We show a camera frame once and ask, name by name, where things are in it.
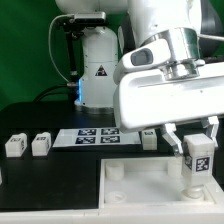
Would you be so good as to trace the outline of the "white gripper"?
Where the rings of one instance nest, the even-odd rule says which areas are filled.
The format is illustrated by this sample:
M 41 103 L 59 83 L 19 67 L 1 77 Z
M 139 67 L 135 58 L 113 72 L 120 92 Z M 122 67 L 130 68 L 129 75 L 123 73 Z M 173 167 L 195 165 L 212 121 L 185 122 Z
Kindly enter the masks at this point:
M 116 126 L 125 133 L 162 125 L 162 137 L 179 157 L 183 148 L 175 124 L 203 118 L 206 136 L 218 148 L 217 116 L 224 115 L 224 62 L 205 64 L 198 71 L 199 77 L 174 81 L 166 81 L 158 69 L 125 75 L 114 93 Z

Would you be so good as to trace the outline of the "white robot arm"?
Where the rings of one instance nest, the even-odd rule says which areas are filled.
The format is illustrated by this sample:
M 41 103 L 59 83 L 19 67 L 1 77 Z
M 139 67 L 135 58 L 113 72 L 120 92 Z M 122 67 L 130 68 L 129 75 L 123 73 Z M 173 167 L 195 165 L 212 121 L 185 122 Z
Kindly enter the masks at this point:
M 176 126 L 200 120 L 216 140 L 218 118 L 224 116 L 224 62 L 200 58 L 205 0 L 55 1 L 74 20 L 95 12 L 128 14 L 135 49 L 114 72 L 114 115 L 122 132 L 159 128 L 181 155 Z

